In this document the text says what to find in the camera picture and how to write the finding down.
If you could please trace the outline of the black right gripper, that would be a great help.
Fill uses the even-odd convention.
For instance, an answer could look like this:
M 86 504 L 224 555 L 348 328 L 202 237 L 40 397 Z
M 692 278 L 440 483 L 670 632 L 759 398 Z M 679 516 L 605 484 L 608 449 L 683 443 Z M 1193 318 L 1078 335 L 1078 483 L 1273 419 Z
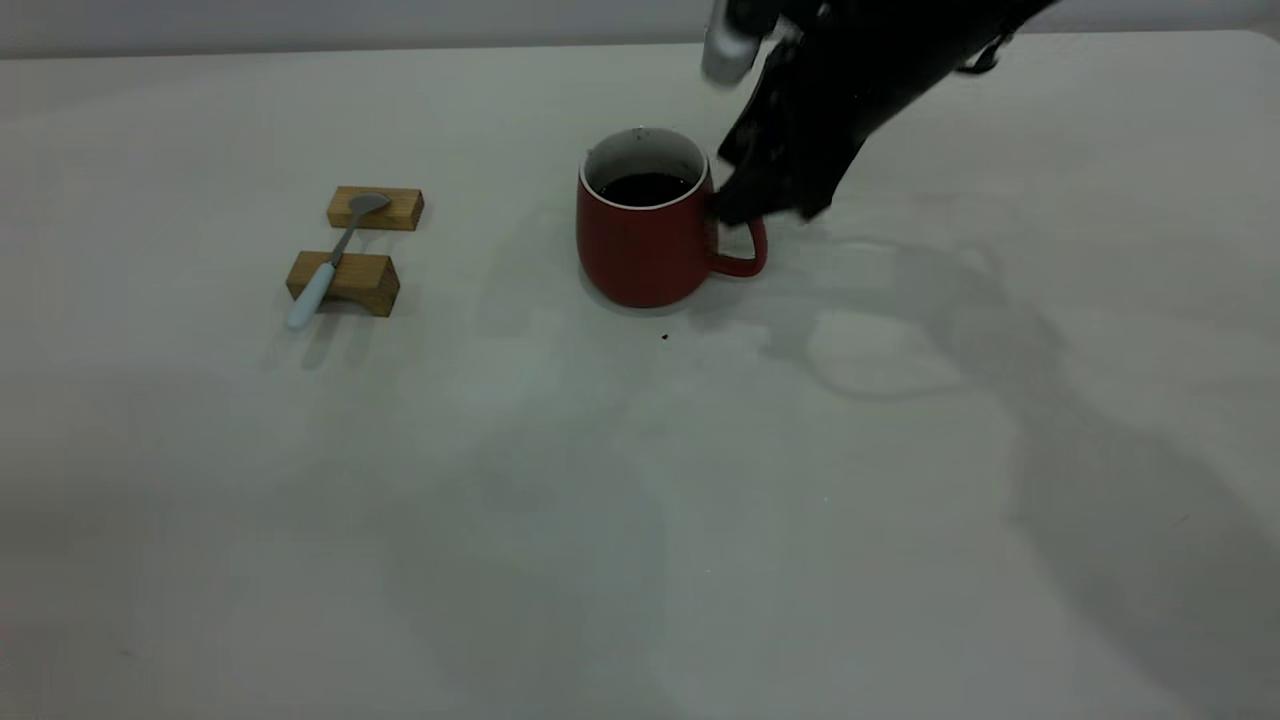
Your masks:
M 899 20 L 840 20 L 782 42 L 721 146 L 732 172 L 713 219 L 826 211 L 863 145 L 901 111 L 900 41 Z

